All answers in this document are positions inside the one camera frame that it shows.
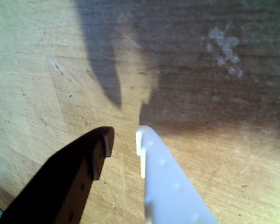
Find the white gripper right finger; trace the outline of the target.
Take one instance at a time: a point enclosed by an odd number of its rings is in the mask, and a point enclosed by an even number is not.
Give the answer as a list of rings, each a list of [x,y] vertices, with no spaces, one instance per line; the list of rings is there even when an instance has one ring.
[[[161,140],[149,126],[136,131],[136,154],[145,180],[146,224],[216,224],[195,187]]]

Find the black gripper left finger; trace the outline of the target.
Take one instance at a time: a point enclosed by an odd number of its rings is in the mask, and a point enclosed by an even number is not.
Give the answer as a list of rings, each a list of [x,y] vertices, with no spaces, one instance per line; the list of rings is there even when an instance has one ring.
[[[3,212],[0,224],[78,224],[113,143],[113,127],[102,126],[53,154]]]

